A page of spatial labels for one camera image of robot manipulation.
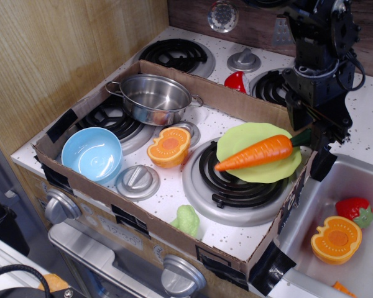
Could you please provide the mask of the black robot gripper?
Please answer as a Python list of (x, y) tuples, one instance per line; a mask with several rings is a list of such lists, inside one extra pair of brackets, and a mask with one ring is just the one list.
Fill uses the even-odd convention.
[(335, 75), (302, 76), (292, 68), (282, 71), (288, 87), (286, 105), (290, 124), (300, 130), (311, 124), (311, 149), (329, 149), (344, 144), (351, 135), (352, 119), (346, 107), (348, 91)]

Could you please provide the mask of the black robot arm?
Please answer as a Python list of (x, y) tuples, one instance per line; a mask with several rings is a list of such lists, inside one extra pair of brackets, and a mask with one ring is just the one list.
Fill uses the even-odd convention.
[(348, 93), (364, 67), (353, 49), (360, 26), (354, 23), (351, 1), (247, 1), (247, 5), (278, 10), (287, 21), (295, 43), (291, 68), (282, 71), (287, 87), (286, 105), (294, 131), (309, 128), (306, 145), (319, 151), (349, 139), (352, 119), (346, 107)]

